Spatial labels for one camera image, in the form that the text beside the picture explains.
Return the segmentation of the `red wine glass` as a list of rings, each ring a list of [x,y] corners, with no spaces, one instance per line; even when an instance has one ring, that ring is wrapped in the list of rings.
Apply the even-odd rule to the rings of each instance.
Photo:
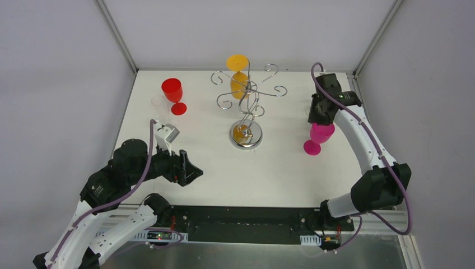
[[[173,115],[183,115],[187,106],[181,102],[183,89],[181,81],[177,78],[168,78],[161,84],[161,89],[166,99],[172,102],[171,112]]]

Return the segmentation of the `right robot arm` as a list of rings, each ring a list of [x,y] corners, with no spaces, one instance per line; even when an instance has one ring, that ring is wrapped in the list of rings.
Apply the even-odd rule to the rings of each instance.
[[[313,76],[313,80],[316,93],[312,95],[309,122],[320,127],[337,125],[357,157],[362,174],[348,193],[321,203],[319,225],[330,230],[343,217],[375,214],[402,202],[409,206],[407,187],[412,171],[382,146],[356,93],[343,91],[334,73]]]

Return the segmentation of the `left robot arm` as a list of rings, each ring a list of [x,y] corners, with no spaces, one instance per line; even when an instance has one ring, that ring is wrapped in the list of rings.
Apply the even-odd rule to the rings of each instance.
[[[70,234],[50,251],[35,256],[36,268],[100,268],[125,242],[141,230],[152,226],[166,226],[171,219],[171,206],[157,193],[146,195],[139,209],[118,228],[110,229],[101,238],[96,232],[118,205],[112,202],[129,193],[141,177],[145,180],[164,177],[184,187],[203,175],[193,165],[187,152],[178,154],[157,149],[150,156],[147,144],[129,139],[113,153],[105,167],[93,173],[80,192],[76,212],[71,221]]]

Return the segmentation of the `orange wine glass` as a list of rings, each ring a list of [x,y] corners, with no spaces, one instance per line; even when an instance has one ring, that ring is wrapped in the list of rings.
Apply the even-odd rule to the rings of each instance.
[[[248,75],[243,72],[249,65],[247,57],[243,54],[234,54],[226,60],[226,67],[233,71],[234,74],[230,80],[230,91],[233,98],[240,100],[246,99],[246,86],[248,83]]]

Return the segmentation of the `magenta wine glass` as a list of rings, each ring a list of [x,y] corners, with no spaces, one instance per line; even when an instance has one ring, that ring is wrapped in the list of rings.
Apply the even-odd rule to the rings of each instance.
[[[326,143],[334,134],[336,128],[334,124],[321,125],[312,123],[310,128],[310,139],[304,145],[304,151],[311,156],[320,154],[322,144]]]

